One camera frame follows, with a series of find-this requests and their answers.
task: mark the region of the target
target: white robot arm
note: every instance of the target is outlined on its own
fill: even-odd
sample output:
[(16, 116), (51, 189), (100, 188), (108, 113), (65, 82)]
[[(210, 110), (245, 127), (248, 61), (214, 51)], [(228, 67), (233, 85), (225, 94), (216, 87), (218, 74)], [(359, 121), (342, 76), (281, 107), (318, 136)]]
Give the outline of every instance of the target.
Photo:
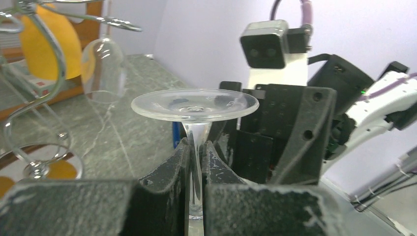
[(356, 128), (345, 144), (346, 149), (339, 156), (325, 161), (322, 173), (360, 144), (393, 128), (393, 123), (386, 120), (387, 115), (407, 110), (417, 102), (414, 76), (417, 74), (388, 72), (346, 112), (356, 122)]

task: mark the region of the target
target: camera lens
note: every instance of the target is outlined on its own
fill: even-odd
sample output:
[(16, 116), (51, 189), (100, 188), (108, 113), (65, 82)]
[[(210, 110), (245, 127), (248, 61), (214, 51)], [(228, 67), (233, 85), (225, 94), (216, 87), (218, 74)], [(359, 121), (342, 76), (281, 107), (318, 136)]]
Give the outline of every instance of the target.
[(268, 57), (270, 57), (270, 58), (272, 58), (272, 57), (276, 56), (276, 50), (275, 50), (275, 49), (273, 49), (273, 48), (269, 48), (269, 49), (267, 50), (267, 55), (268, 55)]
[(258, 56), (259, 56), (259, 52), (258, 52), (258, 50), (256, 50), (256, 49), (252, 49), (252, 50), (250, 50), (250, 55), (251, 55), (252, 57), (256, 58), (256, 57), (258, 57)]

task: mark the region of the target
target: wine glass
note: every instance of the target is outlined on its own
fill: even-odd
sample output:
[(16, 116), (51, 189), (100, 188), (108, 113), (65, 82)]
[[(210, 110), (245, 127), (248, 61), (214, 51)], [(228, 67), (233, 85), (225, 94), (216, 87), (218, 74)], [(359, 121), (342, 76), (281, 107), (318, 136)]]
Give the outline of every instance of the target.
[(258, 109), (258, 100), (249, 94), (230, 90), (172, 89), (139, 96), (133, 99), (131, 106), (136, 113), (148, 118), (182, 122), (188, 141), (194, 146), (189, 219), (202, 219), (200, 146), (206, 142), (213, 121), (251, 114)]
[(91, 101), (112, 104), (124, 95), (125, 57), (119, 45), (103, 35), (89, 43), (81, 59), (84, 94)]

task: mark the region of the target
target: mounting hole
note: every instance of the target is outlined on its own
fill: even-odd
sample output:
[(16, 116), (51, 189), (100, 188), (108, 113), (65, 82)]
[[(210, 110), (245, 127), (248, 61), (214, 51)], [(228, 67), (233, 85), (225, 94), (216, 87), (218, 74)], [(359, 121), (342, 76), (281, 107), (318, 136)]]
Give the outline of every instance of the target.
[(313, 95), (313, 100), (318, 102), (323, 98), (323, 94), (321, 92), (317, 92)]
[(304, 134), (302, 135), (302, 138), (305, 141), (311, 140), (313, 138), (313, 132), (311, 132), (311, 130), (304, 131)]
[(144, 179), (142, 181), (142, 185), (143, 186), (147, 186), (147, 185), (151, 185), (151, 184), (153, 184), (153, 181), (152, 180)]

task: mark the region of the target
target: yellow object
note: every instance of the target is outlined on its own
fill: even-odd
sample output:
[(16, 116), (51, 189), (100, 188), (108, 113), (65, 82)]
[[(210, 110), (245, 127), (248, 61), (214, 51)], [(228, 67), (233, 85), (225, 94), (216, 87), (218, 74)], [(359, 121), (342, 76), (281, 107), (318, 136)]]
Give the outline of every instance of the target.
[(14, 184), (15, 182), (11, 178), (0, 176), (0, 200)]
[(76, 177), (77, 170), (67, 161), (59, 160), (49, 165), (48, 179), (75, 179)]
[[(66, 61), (66, 79), (81, 74), (81, 42), (71, 22), (59, 14), (38, 6), (36, 13), (48, 26), (60, 44)], [(29, 72), (40, 79), (57, 80), (58, 65), (52, 47), (46, 38), (27, 17), (22, 16), (24, 30), (19, 34), (22, 51), (28, 64)]]

